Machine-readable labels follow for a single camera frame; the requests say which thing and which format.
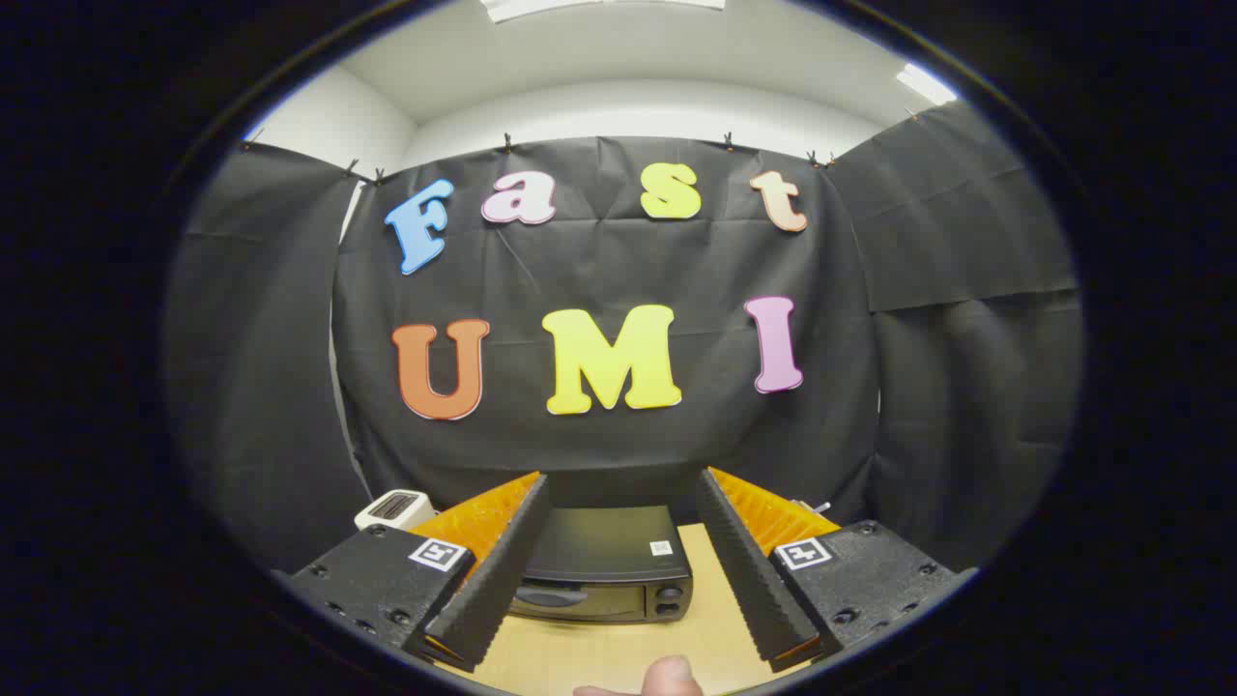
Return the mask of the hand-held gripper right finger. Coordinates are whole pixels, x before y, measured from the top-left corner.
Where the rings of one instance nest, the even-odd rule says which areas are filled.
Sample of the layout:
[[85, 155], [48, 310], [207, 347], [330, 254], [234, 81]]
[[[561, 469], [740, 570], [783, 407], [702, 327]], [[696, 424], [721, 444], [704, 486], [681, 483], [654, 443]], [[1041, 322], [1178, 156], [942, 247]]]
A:
[[695, 488], [738, 612], [773, 671], [870, 644], [975, 576], [878, 520], [837, 525], [721, 470], [703, 470]]

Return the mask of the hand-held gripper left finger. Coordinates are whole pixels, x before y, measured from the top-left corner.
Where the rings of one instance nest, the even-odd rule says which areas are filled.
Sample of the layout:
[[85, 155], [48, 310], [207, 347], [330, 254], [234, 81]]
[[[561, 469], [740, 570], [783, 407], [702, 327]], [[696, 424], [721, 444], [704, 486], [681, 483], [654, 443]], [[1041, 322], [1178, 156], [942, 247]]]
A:
[[473, 671], [485, 659], [550, 511], [529, 472], [404, 532], [377, 520], [289, 577], [339, 626]]

